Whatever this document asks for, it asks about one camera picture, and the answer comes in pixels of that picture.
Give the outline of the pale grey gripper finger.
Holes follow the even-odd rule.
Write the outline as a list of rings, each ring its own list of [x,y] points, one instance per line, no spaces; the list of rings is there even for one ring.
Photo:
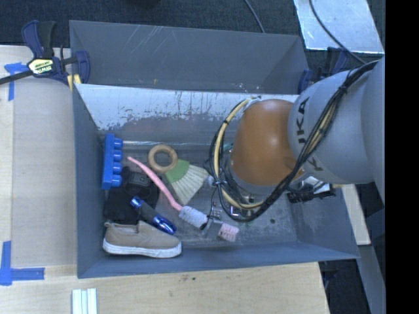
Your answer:
[[[220,236],[220,230],[223,225],[223,222],[212,221],[207,226],[206,238],[210,240],[222,240]]]
[[[212,221],[219,221],[219,222],[223,221],[222,220],[222,210],[221,209],[215,208],[215,209],[212,209],[209,212],[209,214],[206,216],[205,222],[200,227],[200,231],[207,232],[207,226]]]

